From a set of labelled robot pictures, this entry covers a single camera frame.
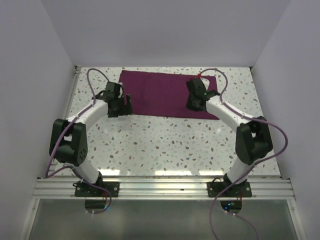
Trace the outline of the purple cloth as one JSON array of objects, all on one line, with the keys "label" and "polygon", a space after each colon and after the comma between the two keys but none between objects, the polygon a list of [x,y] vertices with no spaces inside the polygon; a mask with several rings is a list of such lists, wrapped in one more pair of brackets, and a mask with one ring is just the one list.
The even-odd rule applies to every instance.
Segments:
[{"label": "purple cloth", "polygon": [[194,75],[122,70],[119,82],[130,95],[134,115],[218,120],[205,111],[186,108],[187,81]]}]

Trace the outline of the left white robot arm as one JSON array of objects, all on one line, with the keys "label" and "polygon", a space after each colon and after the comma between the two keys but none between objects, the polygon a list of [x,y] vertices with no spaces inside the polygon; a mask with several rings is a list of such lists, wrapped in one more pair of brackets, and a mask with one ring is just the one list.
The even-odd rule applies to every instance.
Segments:
[{"label": "left white robot arm", "polygon": [[103,117],[117,118],[132,114],[131,97],[123,95],[123,85],[108,82],[88,105],[67,119],[56,119],[52,126],[49,155],[63,169],[77,177],[76,197],[117,197],[119,183],[106,183],[100,171],[88,160],[87,131]]}]

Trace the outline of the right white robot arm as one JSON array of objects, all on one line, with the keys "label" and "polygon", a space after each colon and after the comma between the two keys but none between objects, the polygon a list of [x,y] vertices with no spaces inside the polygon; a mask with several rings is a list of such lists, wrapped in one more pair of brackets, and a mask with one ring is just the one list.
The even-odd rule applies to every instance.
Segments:
[{"label": "right white robot arm", "polygon": [[188,99],[186,108],[195,112],[206,112],[219,118],[235,132],[235,153],[237,159],[223,176],[223,181],[209,182],[210,197],[235,197],[243,193],[251,197],[247,177],[255,161],[264,158],[273,150],[269,127],[266,123],[254,121],[251,115],[237,114],[237,108],[227,107],[220,93],[208,90],[209,81],[196,77],[186,82]]}]

